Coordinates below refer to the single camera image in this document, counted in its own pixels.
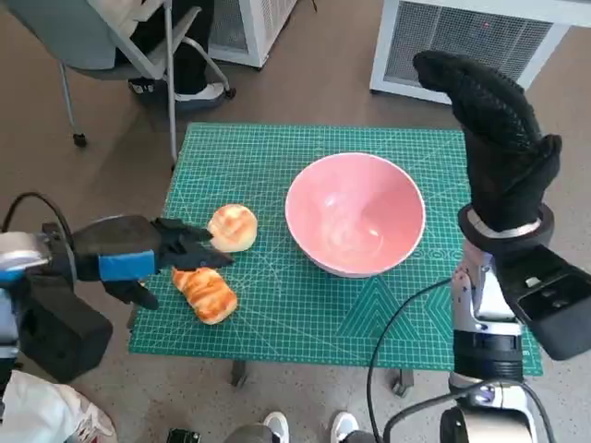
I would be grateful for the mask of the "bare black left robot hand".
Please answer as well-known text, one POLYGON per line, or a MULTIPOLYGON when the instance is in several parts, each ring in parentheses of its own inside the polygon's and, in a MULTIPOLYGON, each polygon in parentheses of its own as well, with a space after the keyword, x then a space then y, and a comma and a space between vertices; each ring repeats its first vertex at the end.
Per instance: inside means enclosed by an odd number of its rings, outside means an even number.
POLYGON ((73 233, 80 281, 99 281, 112 297, 149 310, 158 299, 140 282, 162 269, 219 269, 234 263, 208 245, 213 235, 180 219, 141 215, 104 218, 73 233))

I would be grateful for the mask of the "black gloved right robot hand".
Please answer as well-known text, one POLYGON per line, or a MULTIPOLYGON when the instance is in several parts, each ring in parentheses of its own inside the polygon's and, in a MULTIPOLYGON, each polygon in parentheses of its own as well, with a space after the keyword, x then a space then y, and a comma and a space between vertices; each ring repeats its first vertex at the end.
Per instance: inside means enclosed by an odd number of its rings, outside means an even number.
POLYGON ((442 51, 416 54, 413 66, 423 88, 452 103, 479 219, 498 233, 534 222, 560 170, 561 136, 542 133, 524 89, 494 68, 442 51))

